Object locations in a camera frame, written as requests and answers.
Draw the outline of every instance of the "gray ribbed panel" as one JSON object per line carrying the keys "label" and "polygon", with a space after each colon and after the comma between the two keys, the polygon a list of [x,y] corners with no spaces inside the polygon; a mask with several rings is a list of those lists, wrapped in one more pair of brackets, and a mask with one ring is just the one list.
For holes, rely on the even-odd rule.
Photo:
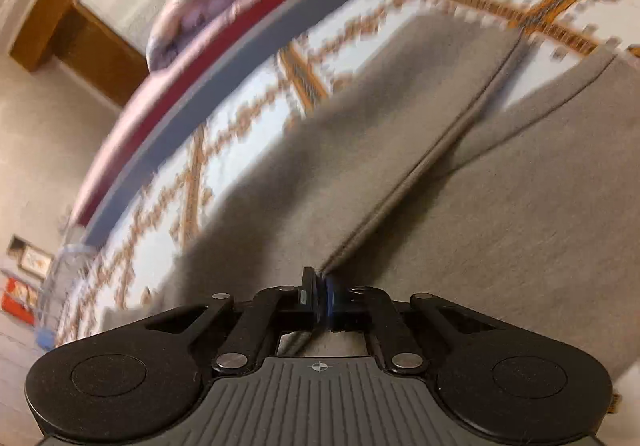
{"label": "gray ribbed panel", "polygon": [[[328,368],[316,371],[322,361]],[[139,446],[488,446],[451,420],[418,379],[373,358],[268,358],[215,382],[187,419]],[[574,446],[596,446],[582,439]],[[46,439],[43,446],[68,446]]]}

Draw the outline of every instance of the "white tile floor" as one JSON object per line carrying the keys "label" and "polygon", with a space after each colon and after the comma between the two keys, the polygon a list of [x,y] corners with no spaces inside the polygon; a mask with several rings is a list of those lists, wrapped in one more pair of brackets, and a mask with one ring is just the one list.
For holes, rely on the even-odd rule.
{"label": "white tile floor", "polygon": [[640,362],[616,383],[623,400],[620,411],[607,415],[598,437],[607,446],[640,445]]}
{"label": "white tile floor", "polygon": [[0,444],[35,446],[42,434],[24,399],[24,379],[42,355],[33,328],[0,311]]}

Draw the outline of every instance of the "round black pad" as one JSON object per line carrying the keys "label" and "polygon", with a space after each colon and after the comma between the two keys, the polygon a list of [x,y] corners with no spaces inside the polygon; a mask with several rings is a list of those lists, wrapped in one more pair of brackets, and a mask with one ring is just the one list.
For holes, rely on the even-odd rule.
{"label": "round black pad", "polygon": [[566,374],[557,363],[535,356],[507,358],[494,366],[494,381],[517,397],[550,397],[566,386]]}
{"label": "round black pad", "polygon": [[466,425],[514,444],[564,444],[597,430],[612,394],[606,370],[587,353],[511,330],[455,348],[437,389]]}
{"label": "round black pad", "polygon": [[25,382],[45,432],[77,442],[156,434],[188,412],[200,389],[200,373],[179,334],[141,326],[52,350]]}
{"label": "round black pad", "polygon": [[71,380],[88,396],[115,397],[140,386],[146,378],[145,364],[122,354],[94,356],[76,365]]}

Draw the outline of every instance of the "pillow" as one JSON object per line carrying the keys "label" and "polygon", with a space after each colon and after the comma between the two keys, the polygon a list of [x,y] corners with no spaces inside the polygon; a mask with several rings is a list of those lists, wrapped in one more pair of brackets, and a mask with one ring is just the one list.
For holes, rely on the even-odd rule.
{"label": "pillow", "polygon": [[167,0],[146,44],[150,71],[167,67],[189,42],[234,0]]}

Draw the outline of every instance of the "crosshair symbol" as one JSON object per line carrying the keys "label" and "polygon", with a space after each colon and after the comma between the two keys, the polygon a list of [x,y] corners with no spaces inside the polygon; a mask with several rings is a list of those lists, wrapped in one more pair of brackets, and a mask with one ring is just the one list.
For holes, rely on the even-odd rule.
{"label": "crosshair symbol", "polygon": [[314,363],[313,365],[311,365],[311,368],[314,369],[316,372],[324,372],[326,369],[331,367],[326,363],[318,361],[317,363]]}

